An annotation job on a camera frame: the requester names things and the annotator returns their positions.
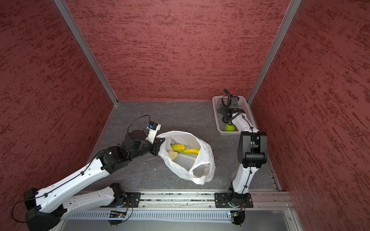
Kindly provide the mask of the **yellow banana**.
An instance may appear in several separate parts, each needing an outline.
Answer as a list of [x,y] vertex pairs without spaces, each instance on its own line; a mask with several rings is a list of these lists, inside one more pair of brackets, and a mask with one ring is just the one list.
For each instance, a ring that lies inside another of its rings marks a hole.
[[185,149],[182,151],[183,154],[199,154],[200,150],[199,149]]

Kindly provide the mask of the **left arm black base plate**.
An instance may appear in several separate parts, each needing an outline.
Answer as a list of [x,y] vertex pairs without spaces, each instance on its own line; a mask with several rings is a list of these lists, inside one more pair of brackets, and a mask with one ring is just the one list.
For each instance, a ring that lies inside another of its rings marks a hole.
[[102,208],[126,208],[129,207],[137,208],[141,198],[141,193],[138,192],[128,192],[125,195],[121,195],[118,198],[115,198],[107,206],[101,206]]

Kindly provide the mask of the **green fruit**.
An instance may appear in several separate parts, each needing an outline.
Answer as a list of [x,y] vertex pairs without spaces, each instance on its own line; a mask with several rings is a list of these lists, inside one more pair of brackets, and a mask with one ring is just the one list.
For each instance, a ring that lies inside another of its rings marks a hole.
[[225,131],[236,131],[237,128],[234,124],[226,124],[225,125]]

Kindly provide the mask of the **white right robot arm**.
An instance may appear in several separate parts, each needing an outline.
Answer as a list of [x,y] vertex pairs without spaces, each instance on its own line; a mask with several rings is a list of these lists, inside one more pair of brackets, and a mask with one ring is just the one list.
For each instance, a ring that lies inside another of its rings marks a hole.
[[235,95],[215,96],[212,98],[216,126],[221,135],[228,125],[234,125],[240,133],[237,148],[239,169],[228,188],[227,199],[230,207],[253,207],[249,188],[255,173],[267,163],[267,134],[259,131],[248,118],[249,113],[241,107],[242,98]]

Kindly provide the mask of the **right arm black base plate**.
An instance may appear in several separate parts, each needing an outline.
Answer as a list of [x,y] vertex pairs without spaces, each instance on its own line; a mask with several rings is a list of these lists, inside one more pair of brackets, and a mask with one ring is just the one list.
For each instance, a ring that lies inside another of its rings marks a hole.
[[216,208],[253,208],[253,201],[250,193],[215,193]]

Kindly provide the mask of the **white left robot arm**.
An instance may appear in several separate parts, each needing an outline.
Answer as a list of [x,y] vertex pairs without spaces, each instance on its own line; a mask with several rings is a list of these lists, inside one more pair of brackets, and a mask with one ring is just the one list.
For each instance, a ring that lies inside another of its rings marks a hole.
[[157,156],[164,138],[154,141],[131,140],[98,152],[86,166],[46,188],[31,188],[24,193],[27,208],[26,224],[31,231],[49,231],[59,222],[76,213],[96,207],[131,207],[126,192],[119,183],[92,193],[78,194],[87,186],[105,178],[137,157],[146,154]]

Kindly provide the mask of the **white plastic bag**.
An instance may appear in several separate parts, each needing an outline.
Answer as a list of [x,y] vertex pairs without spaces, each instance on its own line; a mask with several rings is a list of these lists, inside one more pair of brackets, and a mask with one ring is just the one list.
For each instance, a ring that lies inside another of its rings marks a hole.
[[[203,185],[210,182],[215,173],[215,161],[211,146],[185,131],[169,131],[158,135],[165,141],[160,146],[159,156],[166,166],[179,178]],[[178,151],[178,156],[172,160],[169,151],[172,144],[182,144],[186,149],[198,149],[199,153],[184,153]]]

